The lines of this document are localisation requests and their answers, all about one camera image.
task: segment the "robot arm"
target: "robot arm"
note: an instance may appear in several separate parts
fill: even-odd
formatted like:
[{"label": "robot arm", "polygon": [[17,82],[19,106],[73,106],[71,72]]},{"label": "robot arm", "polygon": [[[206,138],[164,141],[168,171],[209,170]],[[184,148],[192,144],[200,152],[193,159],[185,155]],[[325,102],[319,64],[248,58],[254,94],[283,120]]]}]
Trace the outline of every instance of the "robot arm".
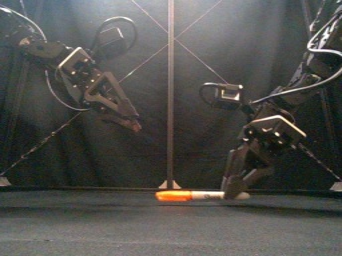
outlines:
[{"label": "robot arm", "polygon": [[[129,18],[118,17],[118,19],[133,23]],[[47,70],[47,84],[61,103],[78,111],[94,109],[100,112],[104,121],[118,123],[138,132],[142,129],[138,123],[140,114],[113,73],[102,72],[98,68],[94,52],[87,52],[82,47],[73,49],[61,42],[49,42],[38,25],[5,6],[0,6],[0,22],[3,24],[0,39],[21,50],[31,62]],[[94,48],[102,54],[106,50],[113,54],[120,48],[124,51],[125,40],[118,28],[100,31],[98,37]],[[55,74],[57,80],[66,86],[70,96],[81,107],[70,106],[55,94],[50,84],[50,73]]]},{"label": "robot arm", "polygon": [[336,85],[342,75],[342,7],[308,44],[308,52],[295,77],[285,87],[261,100],[246,102],[244,87],[233,84],[206,83],[201,88],[216,89],[212,106],[241,109],[249,118],[240,140],[232,150],[222,180],[225,198],[234,199],[256,182],[273,174],[275,160],[289,149],[301,148],[305,132],[296,126],[293,114],[299,106],[327,86]]}]

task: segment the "black cable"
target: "black cable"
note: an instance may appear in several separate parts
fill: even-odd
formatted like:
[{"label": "black cable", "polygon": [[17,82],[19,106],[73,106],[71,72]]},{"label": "black cable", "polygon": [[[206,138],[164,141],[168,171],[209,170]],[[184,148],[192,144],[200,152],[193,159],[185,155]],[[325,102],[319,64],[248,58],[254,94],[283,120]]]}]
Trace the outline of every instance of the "black cable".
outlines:
[{"label": "black cable", "polygon": [[[329,49],[315,49],[312,48],[313,47],[313,42],[316,41],[319,35],[321,35],[323,31],[328,28],[328,26],[336,22],[336,19],[340,18],[340,14],[341,12],[339,12],[333,18],[331,19],[331,21],[327,23],[327,25],[321,28],[321,30],[317,32],[317,34],[313,36],[312,40],[309,41],[308,43],[308,50],[313,53],[329,53],[329,54],[336,54],[339,55],[341,58],[342,58],[342,52],[340,51],[336,51],[336,50],[329,50]],[[327,80],[316,83],[316,84],[312,84],[304,88],[297,88],[297,89],[293,89],[293,90],[289,90],[289,91],[285,91],[285,92],[281,92],[281,93],[276,93],[273,95],[269,95],[268,97],[264,97],[261,98],[260,100],[256,100],[253,102],[250,102],[250,104],[260,104],[273,98],[279,98],[281,96],[285,96],[285,95],[292,95],[292,94],[296,94],[296,93],[300,93],[300,92],[304,92],[304,91],[308,91],[308,90],[315,90],[315,89],[320,89],[320,88],[324,88],[325,86],[328,86],[329,83],[332,83],[337,78],[340,78],[340,76],[342,75],[342,67],[340,68],[340,70],[336,72],[336,74],[333,76],[331,76]]]},{"label": "black cable", "polygon": [[208,88],[214,88],[214,89],[226,89],[226,87],[225,87],[225,85],[222,85],[222,84],[218,84],[218,83],[205,83],[202,86],[201,86],[201,88],[200,88],[200,97],[201,97],[201,99],[204,100],[204,102],[206,103],[206,104],[209,104],[210,106],[213,106],[213,101],[209,101],[208,99],[206,99],[206,97],[205,97],[205,89],[208,89]]},{"label": "black cable", "polygon": [[90,48],[91,51],[94,51],[94,49],[96,49],[97,42],[98,42],[98,37],[100,37],[100,35],[101,35],[102,31],[104,31],[104,28],[105,28],[106,26],[109,26],[110,24],[113,24],[113,23],[116,23],[116,22],[120,22],[120,21],[128,22],[128,23],[130,23],[130,24],[133,25],[133,28],[134,28],[134,39],[133,39],[132,44],[130,44],[130,46],[128,47],[126,51],[129,51],[129,50],[134,47],[134,45],[136,45],[136,43],[137,43],[137,40],[138,40],[138,29],[137,29],[137,25],[136,25],[134,21],[133,21],[130,18],[118,16],[118,17],[113,17],[113,18],[108,19],[108,20],[102,23],[101,27],[98,28],[97,34],[96,34],[96,38],[94,38],[94,41],[93,41],[93,44],[91,44],[91,48]]}]

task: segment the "wire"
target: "wire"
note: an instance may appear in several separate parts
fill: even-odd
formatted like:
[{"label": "wire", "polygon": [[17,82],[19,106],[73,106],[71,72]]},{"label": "wire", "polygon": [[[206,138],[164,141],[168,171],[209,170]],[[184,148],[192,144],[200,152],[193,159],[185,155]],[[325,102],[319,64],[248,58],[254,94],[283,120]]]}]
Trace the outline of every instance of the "wire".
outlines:
[{"label": "wire", "polygon": [[323,0],[316,19],[313,20],[312,25],[309,26],[311,32],[316,32],[316,29],[317,29],[316,27],[317,27],[317,24],[320,23],[320,18],[321,18],[325,6],[327,6],[327,0]]},{"label": "wire", "polygon": [[29,15],[27,15],[27,8],[26,8],[26,5],[25,5],[23,0],[21,0],[19,2],[21,2],[21,5],[22,5],[23,13],[25,13],[26,16],[29,16]]},{"label": "wire", "polygon": [[[15,10],[10,9],[10,8],[6,7],[5,5],[0,5],[0,6],[2,6],[3,8],[6,8],[6,9],[9,9],[17,16],[19,16],[22,19],[25,19],[25,20],[31,24],[31,26],[34,27],[34,29],[39,32],[39,35],[42,36],[43,40],[47,42],[47,37],[46,37],[46,35],[45,35],[43,30],[41,29],[39,25],[38,25],[29,17],[26,17],[26,16],[22,15],[21,13],[18,13]],[[53,86],[51,86],[50,75],[49,75],[49,71],[47,71],[47,70],[46,70],[45,74],[46,74],[46,81],[47,81],[47,85],[49,85],[50,92],[51,92],[53,96],[55,97],[55,99],[59,101],[59,103],[61,103],[65,107],[70,108],[71,110],[81,111],[81,112],[89,111],[90,108],[75,108],[75,107],[73,107],[69,103],[66,103],[66,102],[61,99],[61,97],[58,96],[58,94],[57,94],[57,92],[55,92],[55,90],[54,90],[54,88],[53,88]]]},{"label": "wire", "polygon": [[[329,25],[332,25],[333,22],[336,22],[336,19],[340,18],[340,14],[341,12],[339,12],[335,17],[331,19],[331,21],[327,23],[327,25],[321,28],[321,30],[317,32],[317,34],[315,35],[315,37],[312,38],[312,40],[309,41],[308,43],[308,50],[313,53],[329,53],[329,54],[336,54],[339,55],[341,58],[342,58],[342,52],[340,51],[336,51],[336,50],[329,50],[329,49],[315,49],[313,48],[313,45],[315,45],[315,41],[319,37],[319,35],[323,33],[323,31],[328,28]],[[253,102],[250,102],[250,104],[260,104],[273,98],[277,98],[277,97],[281,97],[281,96],[285,96],[285,95],[292,95],[292,94],[296,94],[299,92],[304,92],[304,91],[308,91],[308,90],[313,90],[313,89],[319,89],[319,88],[323,88],[324,86],[327,86],[327,84],[332,83],[340,76],[342,75],[342,67],[340,68],[340,70],[335,73],[333,76],[331,76],[327,80],[316,83],[316,84],[312,84],[304,88],[297,88],[297,89],[293,89],[293,90],[288,90],[285,92],[281,92],[281,93],[277,93],[277,94],[273,94],[265,98],[261,98],[260,100],[256,100]]]},{"label": "wire", "polygon": [[134,45],[136,45],[136,43],[137,43],[137,40],[138,40],[138,29],[137,29],[137,25],[136,25],[134,21],[133,21],[130,18],[118,16],[118,17],[113,17],[113,18],[108,19],[108,20],[102,23],[101,27],[98,28],[97,34],[96,34],[96,38],[94,38],[94,41],[93,41],[93,44],[91,44],[91,50],[93,50],[93,51],[94,51],[94,49],[96,49],[97,42],[98,42],[98,37],[100,37],[100,35],[101,35],[102,31],[104,31],[104,28],[105,28],[106,26],[109,26],[112,23],[116,23],[116,22],[120,22],[120,21],[128,22],[128,23],[130,23],[130,24],[133,25],[133,28],[134,28],[134,39],[133,39],[133,42],[132,42],[130,46],[128,47],[126,51],[129,51],[129,50],[134,47]]},{"label": "wire", "polygon": [[206,104],[209,104],[210,106],[213,106],[214,102],[213,101],[209,101],[205,97],[205,89],[208,88],[214,88],[214,89],[225,89],[225,86],[222,86],[221,84],[218,83],[205,83],[201,88],[200,88],[200,97],[201,99],[205,101]]}]

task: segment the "diagonal cable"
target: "diagonal cable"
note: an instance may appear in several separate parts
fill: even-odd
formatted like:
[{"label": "diagonal cable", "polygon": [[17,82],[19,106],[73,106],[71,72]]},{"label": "diagonal cable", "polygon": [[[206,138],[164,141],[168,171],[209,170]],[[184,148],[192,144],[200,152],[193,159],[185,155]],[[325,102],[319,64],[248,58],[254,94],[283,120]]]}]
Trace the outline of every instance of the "diagonal cable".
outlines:
[{"label": "diagonal cable", "polygon": [[[166,30],[166,28],[164,27],[164,25],[158,22],[158,20],[153,17],[153,15],[146,11],[146,9],[137,3],[136,0],[132,0],[133,3],[138,6],[138,8],[142,10],[142,12],[150,17],[150,19],[156,22],[156,24],[162,28],[162,30],[169,34],[169,31]],[[180,45],[189,51],[189,53],[197,58],[197,60],[204,64],[204,66],[216,74],[216,76],[220,77],[220,79],[228,83],[228,81],[225,80],[225,78],[218,74],[218,72],[209,66],[209,64],[206,64],[206,62],[198,57],[198,55],[182,44],[182,42],[178,40],[178,38],[181,37],[181,35],[200,22],[200,20],[202,20],[202,18],[216,9],[216,7],[222,3],[224,0],[220,0],[213,7],[201,15],[201,17],[186,27],[186,29],[178,34],[178,36],[176,37],[176,41],[180,43]],[[124,82],[134,73],[137,70],[140,70],[145,64],[148,64],[148,62],[160,54],[160,52],[169,46],[169,44],[166,44],[154,54],[153,56],[145,61],[142,62],[137,68],[134,68],[134,70],[121,79],[120,83]]]},{"label": "diagonal cable", "polygon": [[176,38],[180,38],[184,33],[186,33],[186,31],[200,22],[200,20],[202,20],[202,18],[213,11],[213,9],[222,3],[224,0],[220,0],[213,7],[201,15],[201,17],[186,27],[186,29],[177,35]]}]

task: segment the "black backdrop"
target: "black backdrop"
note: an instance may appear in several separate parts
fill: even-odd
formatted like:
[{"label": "black backdrop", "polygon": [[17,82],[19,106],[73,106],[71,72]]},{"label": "black backdrop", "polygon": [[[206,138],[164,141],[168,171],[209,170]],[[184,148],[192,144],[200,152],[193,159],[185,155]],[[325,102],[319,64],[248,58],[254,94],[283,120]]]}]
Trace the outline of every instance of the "black backdrop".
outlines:
[{"label": "black backdrop", "polygon": [[[22,11],[21,1],[0,2]],[[242,113],[213,109],[202,102],[200,86],[224,81],[244,84],[246,97],[258,99],[288,84],[308,42],[305,2],[311,2],[308,10],[315,15],[321,1],[176,0],[172,171],[182,187],[220,188],[228,152],[237,146],[245,124]],[[125,56],[102,62],[101,67],[122,81],[142,116],[144,130],[134,134],[102,123],[94,112],[83,113],[9,172],[10,181],[15,185],[158,187],[170,174],[169,1],[23,3],[49,40],[63,41],[73,47],[90,47],[97,28],[108,18],[128,16],[136,21],[140,31],[136,47]],[[130,40],[130,28],[122,24],[122,29]],[[21,74],[23,77],[23,59],[15,51],[2,48],[3,169],[75,115],[51,96],[43,71],[31,64],[26,82],[19,81]],[[336,117],[341,115],[336,107],[341,105],[339,90],[332,97]],[[299,126],[309,134],[307,145],[331,166],[340,167],[320,96],[303,106]],[[313,160],[293,152],[280,159],[276,175],[260,186],[323,189],[332,182]]]}]

